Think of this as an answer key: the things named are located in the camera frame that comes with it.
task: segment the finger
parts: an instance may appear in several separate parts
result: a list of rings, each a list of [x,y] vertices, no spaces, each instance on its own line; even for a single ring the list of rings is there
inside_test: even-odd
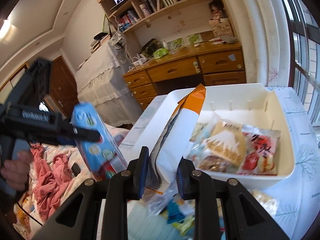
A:
[[[10,187],[14,188],[15,190],[18,191],[24,191],[26,188],[26,185],[24,183],[17,183],[17,182],[12,182],[7,180],[7,183]]]
[[[26,164],[33,162],[33,155],[30,151],[19,151],[18,158]]]
[[[6,160],[4,161],[4,167],[18,174],[28,174],[30,165],[23,163],[21,160]]]
[[[5,169],[4,171],[1,171],[2,176],[11,182],[17,182],[17,183],[25,183],[28,180],[27,174],[18,174],[13,171],[9,171]]]

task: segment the ceiling light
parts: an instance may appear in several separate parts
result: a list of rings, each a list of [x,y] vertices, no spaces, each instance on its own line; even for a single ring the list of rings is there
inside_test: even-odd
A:
[[[10,29],[10,22],[8,20],[4,20],[4,23],[0,29],[0,39],[2,39],[8,33]]]

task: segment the pink blanket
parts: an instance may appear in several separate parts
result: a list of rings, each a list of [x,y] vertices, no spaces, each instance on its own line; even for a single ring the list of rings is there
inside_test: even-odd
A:
[[[33,189],[37,201],[39,215],[46,221],[60,206],[60,198],[67,189],[72,179],[68,168],[68,157],[65,154],[57,154],[53,158],[53,169],[42,158],[44,147],[35,144],[31,148],[36,171],[37,184]]]

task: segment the orange and white wrapper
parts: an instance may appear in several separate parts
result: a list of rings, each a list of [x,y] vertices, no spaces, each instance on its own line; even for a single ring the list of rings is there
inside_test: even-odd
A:
[[[206,89],[198,85],[178,102],[149,157],[146,186],[165,192],[175,180],[183,153],[198,120]]]

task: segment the white plastic bin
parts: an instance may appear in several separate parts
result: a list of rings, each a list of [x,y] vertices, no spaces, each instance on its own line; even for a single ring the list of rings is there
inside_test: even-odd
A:
[[[238,179],[245,187],[265,189],[282,179],[290,177],[295,168],[291,137],[284,113],[274,91],[267,91],[262,84],[236,84],[206,87],[206,98],[198,122],[208,122],[212,111],[221,118],[241,124],[249,124],[263,129],[281,131],[280,151],[275,155],[278,165],[277,176],[237,175],[214,171],[204,171],[214,179],[226,181]],[[126,160],[136,159],[142,146],[150,152],[156,144],[164,126],[169,120],[177,102],[193,89],[175,90],[168,94],[159,107]]]

